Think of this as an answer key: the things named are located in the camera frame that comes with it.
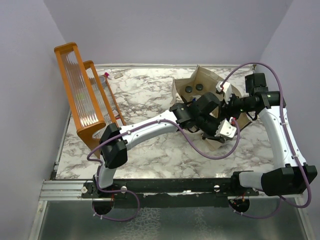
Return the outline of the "clear bottle black cap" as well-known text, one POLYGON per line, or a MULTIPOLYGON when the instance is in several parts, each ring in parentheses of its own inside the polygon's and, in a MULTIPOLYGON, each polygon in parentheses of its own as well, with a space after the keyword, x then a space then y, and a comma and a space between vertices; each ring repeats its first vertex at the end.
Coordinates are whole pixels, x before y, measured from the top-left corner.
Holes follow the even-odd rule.
POLYGON ((198 83, 196 86, 195 86, 195 89, 197 91, 202 91, 204 89, 204 86, 201 84, 201 83, 198 83))

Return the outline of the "beige canvas tote bag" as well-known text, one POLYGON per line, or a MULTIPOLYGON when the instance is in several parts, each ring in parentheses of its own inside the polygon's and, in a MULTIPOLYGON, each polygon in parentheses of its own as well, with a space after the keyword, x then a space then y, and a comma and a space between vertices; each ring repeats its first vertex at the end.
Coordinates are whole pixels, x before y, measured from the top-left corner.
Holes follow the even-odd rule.
MULTIPOLYGON (((200 65, 197 66, 195 71, 191 74, 191 77, 189 78, 175 78, 173 77, 172 85, 171 85, 171 94, 172 94, 172 100, 170 105, 174 105, 176 103, 183 103, 187 101, 191 101, 192 97, 196 97, 197 95, 203 95, 206 92, 212 92, 214 93, 218 99, 221 101, 223 100, 223 96, 218 95, 215 93, 216 91, 216 85, 218 82, 222 82, 224 79, 218 75, 215 71, 206 69, 200 65), (198 91, 196 90, 196 85, 201 84, 203 86, 203 89, 198 91), (186 87, 190 86, 192 87, 191 93, 186 93, 186 87)), ((246 95, 245 88, 243 85, 236 86, 233 83, 231 84, 232 92, 237 97, 244 97, 246 95)), ((245 113, 241 113, 239 116, 239 119, 237 120, 238 125, 240 127, 240 130, 242 131, 245 127, 251 124, 251 120, 245 113)), ((225 145, 225 140, 222 138, 222 140, 213 140, 213 139, 205 139, 205 141, 208 143, 209 149, 211 151, 216 151, 221 146, 225 145)))

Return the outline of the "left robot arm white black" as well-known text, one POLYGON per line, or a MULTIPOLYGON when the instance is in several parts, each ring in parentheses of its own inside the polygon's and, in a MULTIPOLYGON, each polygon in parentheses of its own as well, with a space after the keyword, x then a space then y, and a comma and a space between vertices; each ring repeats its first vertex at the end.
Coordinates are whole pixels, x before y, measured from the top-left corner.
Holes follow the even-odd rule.
POLYGON ((97 171, 98 180, 93 185, 94 193, 101 198, 106 197, 116 169, 128 161, 128 151, 149 139, 175 133, 179 129, 190 133, 191 128, 195 128, 203 132, 203 138, 221 142, 222 138, 216 133, 220 120, 211 115, 220 106, 218 97, 207 92, 190 104, 175 103, 160 115, 131 126, 109 124, 99 140, 100 144, 108 143, 100 148, 103 161, 97 171))

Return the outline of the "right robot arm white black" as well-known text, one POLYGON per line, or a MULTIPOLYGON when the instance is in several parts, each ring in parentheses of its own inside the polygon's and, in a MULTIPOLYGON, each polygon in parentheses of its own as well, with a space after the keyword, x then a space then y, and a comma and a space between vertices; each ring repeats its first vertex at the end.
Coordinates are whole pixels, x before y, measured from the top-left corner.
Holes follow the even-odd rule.
POLYGON ((216 90, 224 103, 221 112, 227 117, 254 112, 266 130, 274 160, 274 170, 266 173, 242 171, 230 182, 229 189, 240 196, 248 188, 263 191, 267 196, 302 194, 318 172, 301 155, 291 131, 285 101, 279 91, 270 91, 264 73, 245 76, 247 97, 237 97, 228 82, 219 81, 216 90))

